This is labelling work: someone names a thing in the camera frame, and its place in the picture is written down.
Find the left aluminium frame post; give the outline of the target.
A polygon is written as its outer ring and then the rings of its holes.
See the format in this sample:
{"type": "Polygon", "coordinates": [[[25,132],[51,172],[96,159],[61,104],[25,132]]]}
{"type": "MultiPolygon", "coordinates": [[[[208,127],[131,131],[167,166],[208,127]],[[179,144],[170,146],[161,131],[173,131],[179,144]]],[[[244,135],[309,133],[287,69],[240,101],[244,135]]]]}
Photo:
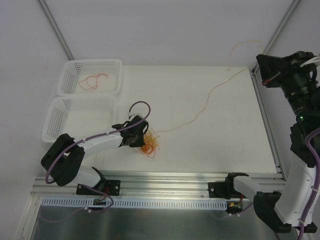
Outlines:
{"type": "Polygon", "coordinates": [[[60,28],[55,20],[55,17],[53,15],[52,11],[50,10],[50,7],[49,7],[47,1],[46,0],[37,0],[37,3],[39,4],[43,14],[45,15],[45,17],[46,17],[54,35],[56,36],[65,56],[67,57],[67,59],[69,61],[74,60],[75,58],[74,58],[74,56],[73,56],[65,38],[64,38],[62,31],[60,30],[60,28]]]}

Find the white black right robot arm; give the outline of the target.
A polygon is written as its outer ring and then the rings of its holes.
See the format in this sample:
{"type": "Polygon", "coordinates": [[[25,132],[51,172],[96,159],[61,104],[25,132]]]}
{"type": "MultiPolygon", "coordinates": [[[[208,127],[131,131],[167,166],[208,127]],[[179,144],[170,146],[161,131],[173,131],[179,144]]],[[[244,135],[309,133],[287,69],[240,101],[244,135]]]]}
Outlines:
{"type": "Polygon", "coordinates": [[[243,196],[257,217],[276,233],[292,228],[300,235],[315,233],[314,208],[320,198],[320,58],[309,51],[278,57],[256,57],[262,85],[279,88],[290,105],[295,123],[290,127],[290,169],[281,192],[267,191],[243,172],[229,173],[223,197],[243,196]]]}

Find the aluminium rail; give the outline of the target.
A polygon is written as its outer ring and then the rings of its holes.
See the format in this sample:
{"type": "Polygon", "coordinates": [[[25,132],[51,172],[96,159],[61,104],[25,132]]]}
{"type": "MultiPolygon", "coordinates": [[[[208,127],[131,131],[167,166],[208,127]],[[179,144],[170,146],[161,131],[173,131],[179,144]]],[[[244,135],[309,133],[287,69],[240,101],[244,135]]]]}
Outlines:
{"type": "Polygon", "coordinates": [[[264,104],[264,100],[263,100],[263,96],[262,93],[260,91],[259,88],[259,81],[257,80],[257,73],[258,71],[256,70],[257,67],[254,66],[252,67],[249,72],[250,72],[250,77],[252,80],[252,84],[253,84],[253,88],[255,91],[255,95],[257,98],[257,102],[259,105],[259,109],[260,109],[260,113],[262,116],[262,121],[264,124],[264,128],[266,131],[266,135],[267,135],[267,139],[268,139],[268,143],[269,143],[269,147],[272,153],[272,157],[273,157],[273,161],[274,161],[274,165],[277,171],[277,174],[281,174],[281,180],[285,181],[286,180],[286,176],[284,174],[283,168],[282,168],[282,163],[281,163],[281,159],[277,150],[277,146],[276,146],[276,142],[273,136],[273,132],[272,132],[272,128],[270,125],[270,121],[268,118],[268,114],[267,114],[267,110],[266,110],[266,106],[264,104]]]}
{"type": "MultiPolygon", "coordinates": [[[[224,182],[227,173],[137,172],[102,170],[108,180],[120,180],[119,198],[184,199],[209,198],[208,183],[224,182]]],[[[285,179],[281,173],[248,173],[267,191],[282,192],[285,179]]],[[[46,184],[45,178],[36,177],[31,196],[75,197],[77,185],[46,184]]]]}

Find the near white perforated basket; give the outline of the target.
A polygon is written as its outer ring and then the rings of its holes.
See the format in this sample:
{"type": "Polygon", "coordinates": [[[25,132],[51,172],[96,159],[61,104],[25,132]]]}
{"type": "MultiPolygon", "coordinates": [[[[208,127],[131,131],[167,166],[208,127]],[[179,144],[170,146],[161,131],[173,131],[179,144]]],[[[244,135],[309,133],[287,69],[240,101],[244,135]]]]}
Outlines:
{"type": "Polygon", "coordinates": [[[109,129],[117,121],[117,99],[109,94],[71,94],[54,98],[48,108],[41,138],[53,143],[62,134],[89,137],[109,129]]]}

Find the far white perforated basket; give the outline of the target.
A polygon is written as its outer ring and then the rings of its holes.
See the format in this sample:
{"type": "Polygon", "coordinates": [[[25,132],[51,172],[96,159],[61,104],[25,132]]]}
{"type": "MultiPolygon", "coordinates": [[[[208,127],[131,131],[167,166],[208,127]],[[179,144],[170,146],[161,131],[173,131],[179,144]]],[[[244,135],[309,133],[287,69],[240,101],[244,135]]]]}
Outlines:
{"type": "Polygon", "coordinates": [[[123,65],[119,59],[67,61],[57,83],[57,95],[116,95],[122,85],[123,65]]]}

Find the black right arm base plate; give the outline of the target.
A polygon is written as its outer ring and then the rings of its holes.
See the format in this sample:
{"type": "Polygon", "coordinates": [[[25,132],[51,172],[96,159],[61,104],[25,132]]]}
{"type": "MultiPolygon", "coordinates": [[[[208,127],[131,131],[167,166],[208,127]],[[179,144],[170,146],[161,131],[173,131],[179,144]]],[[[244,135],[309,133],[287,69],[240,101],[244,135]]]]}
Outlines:
{"type": "Polygon", "coordinates": [[[231,183],[209,182],[207,187],[210,198],[222,198],[226,200],[241,198],[241,193],[237,192],[231,183]]]}

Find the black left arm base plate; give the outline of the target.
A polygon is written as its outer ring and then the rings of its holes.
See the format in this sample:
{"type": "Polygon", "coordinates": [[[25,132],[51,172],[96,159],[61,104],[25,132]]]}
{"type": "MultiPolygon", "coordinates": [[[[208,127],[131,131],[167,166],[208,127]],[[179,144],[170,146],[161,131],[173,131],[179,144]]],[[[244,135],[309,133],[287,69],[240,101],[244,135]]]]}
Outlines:
{"type": "Polygon", "coordinates": [[[101,193],[92,191],[83,185],[78,184],[76,189],[76,194],[80,196],[98,196],[102,193],[106,193],[109,196],[119,196],[121,189],[120,180],[102,179],[100,180],[92,189],[99,191],[101,193]]]}

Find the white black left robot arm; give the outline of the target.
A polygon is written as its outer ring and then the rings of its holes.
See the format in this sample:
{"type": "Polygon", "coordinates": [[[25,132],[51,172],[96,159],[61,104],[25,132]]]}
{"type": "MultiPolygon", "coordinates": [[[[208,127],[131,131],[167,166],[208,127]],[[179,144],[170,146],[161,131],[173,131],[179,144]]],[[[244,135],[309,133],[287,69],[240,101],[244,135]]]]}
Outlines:
{"type": "Polygon", "coordinates": [[[131,120],[112,125],[104,133],[78,141],[67,133],[60,135],[40,162],[46,170],[45,183],[59,187],[76,183],[80,188],[79,195],[110,193],[110,181],[96,167],[84,166],[83,160],[108,149],[144,146],[148,127],[147,120],[135,115],[131,120]]]}

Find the right aluminium frame post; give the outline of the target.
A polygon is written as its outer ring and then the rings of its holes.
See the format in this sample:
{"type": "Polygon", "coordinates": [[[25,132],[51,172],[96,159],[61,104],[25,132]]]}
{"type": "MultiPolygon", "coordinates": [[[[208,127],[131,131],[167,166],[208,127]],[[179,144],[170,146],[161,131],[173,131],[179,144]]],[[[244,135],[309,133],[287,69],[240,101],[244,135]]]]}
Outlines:
{"type": "Polygon", "coordinates": [[[279,39],[281,33],[285,29],[287,23],[297,10],[298,6],[300,5],[302,1],[301,0],[292,0],[287,8],[287,10],[284,12],[280,22],[276,26],[274,32],[272,33],[270,39],[268,40],[266,46],[264,47],[262,51],[262,55],[268,55],[270,51],[274,48],[274,46],[277,43],[277,40],[279,39]]]}

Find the right side aluminium rail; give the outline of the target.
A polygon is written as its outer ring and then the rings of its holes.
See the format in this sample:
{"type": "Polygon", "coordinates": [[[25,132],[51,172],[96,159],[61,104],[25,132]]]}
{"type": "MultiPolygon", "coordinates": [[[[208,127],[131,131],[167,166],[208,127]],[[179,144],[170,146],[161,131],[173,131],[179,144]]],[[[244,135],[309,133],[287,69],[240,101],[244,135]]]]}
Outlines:
{"type": "Polygon", "coordinates": [[[263,100],[263,96],[262,93],[260,91],[259,88],[259,81],[257,80],[257,73],[258,71],[256,70],[257,67],[254,66],[252,67],[249,72],[250,72],[250,77],[252,80],[252,84],[253,84],[253,88],[255,91],[255,95],[257,98],[257,102],[259,105],[259,109],[260,109],[260,113],[262,116],[262,121],[264,124],[264,128],[266,131],[266,135],[267,135],[267,139],[268,139],[268,143],[269,143],[269,147],[272,153],[272,157],[273,157],[273,161],[274,161],[274,165],[277,171],[277,174],[281,174],[281,180],[285,181],[286,180],[286,176],[284,174],[283,168],[282,168],[282,163],[281,163],[281,159],[277,150],[277,146],[276,146],[276,142],[273,136],[273,132],[272,132],[272,128],[270,125],[270,121],[268,118],[268,114],[267,114],[267,110],[266,110],[266,106],[264,104],[264,100],[263,100]]]}

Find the aluminium frame post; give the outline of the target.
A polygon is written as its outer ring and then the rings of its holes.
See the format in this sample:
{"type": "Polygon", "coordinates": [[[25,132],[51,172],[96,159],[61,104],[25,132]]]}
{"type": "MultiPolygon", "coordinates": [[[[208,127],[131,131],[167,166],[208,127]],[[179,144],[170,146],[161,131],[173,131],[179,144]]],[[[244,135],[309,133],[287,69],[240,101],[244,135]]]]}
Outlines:
{"type": "Polygon", "coordinates": [[[39,4],[43,14],[45,15],[45,17],[46,17],[54,35],[56,36],[65,56],[67,57],[67,59],[69,61],[74,60],[75,58],[74,58],[74,56],[73,56],[65,38],[64,38],[62,31],[60,30],[60,28],[55,20],[55,17],[53,15],[52,11],[50,10],[50,7],[49,7],[47,1],[46,0],[37,0],[37,3],[39,4]]]}
{"type": "Polygon", "coordinates": [[[302,1],[301,0],[292,0],[287,8],[287,10],[284,12],[280,22],[276,26],[274,32],[272,33],[270,39],[268,40],[266,46],[264,47],[262,51],[262,55],[268,55],[270,51],[274,48],[274,46],[277,43],[277,40],[279,39],[281,33],[285,29],[287,23],[297,10],[298,6],[300,5],[302,1]]]}

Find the aluminium front rail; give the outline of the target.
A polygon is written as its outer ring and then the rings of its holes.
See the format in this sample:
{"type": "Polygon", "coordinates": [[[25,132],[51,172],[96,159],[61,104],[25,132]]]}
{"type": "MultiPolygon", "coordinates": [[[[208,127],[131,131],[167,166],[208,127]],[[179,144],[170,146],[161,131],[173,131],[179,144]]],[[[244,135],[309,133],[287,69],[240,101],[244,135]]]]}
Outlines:
{"type": "MultiPolygon", "coordinates": [[[[209,198],[208,183],[224,182],[227,173],[137,172],[102,170],[108,180],[120,180],[119,198],[184,199],[209,198]]],[[[248,173],[267,191],[282,192],[285,179],[281,173],[248,173]]],[[[45,178],[36,177],[31,196],[75,197],[77,185],[46,184],[45,178]]]]}

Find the white perforated basket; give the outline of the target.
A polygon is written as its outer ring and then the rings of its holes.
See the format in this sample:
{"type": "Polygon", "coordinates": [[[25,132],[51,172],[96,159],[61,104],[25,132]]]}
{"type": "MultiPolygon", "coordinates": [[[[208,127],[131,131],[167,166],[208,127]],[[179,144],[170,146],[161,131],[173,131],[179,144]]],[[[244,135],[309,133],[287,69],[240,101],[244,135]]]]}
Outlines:
{"type": "Polygon", "coordinates": [[[119,59],[67,61],[57,83],[57,95],[116,95],[122,85],[123,65],[119,59]]]}
{"type": "Polygon", "coordinates": [[[117,99],[109,94],[71,94],[54,98],[48,108],[41,138],[53,143],[62,134],[89,137],[109,129],[117,121],[117,99]]]}

